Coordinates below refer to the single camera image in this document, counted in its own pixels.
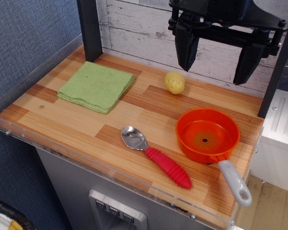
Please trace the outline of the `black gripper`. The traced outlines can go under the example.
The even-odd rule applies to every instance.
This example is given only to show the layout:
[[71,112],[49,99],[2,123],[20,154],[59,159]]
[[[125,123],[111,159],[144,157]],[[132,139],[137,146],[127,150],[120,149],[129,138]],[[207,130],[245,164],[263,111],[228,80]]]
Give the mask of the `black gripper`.
[[252,0],[171,0],[169,30],[175,36],[180,67],[188,72],[196,59],[199,39],[242,48],[233,83],[245,84],[261,58],[276,55],[288,22]]

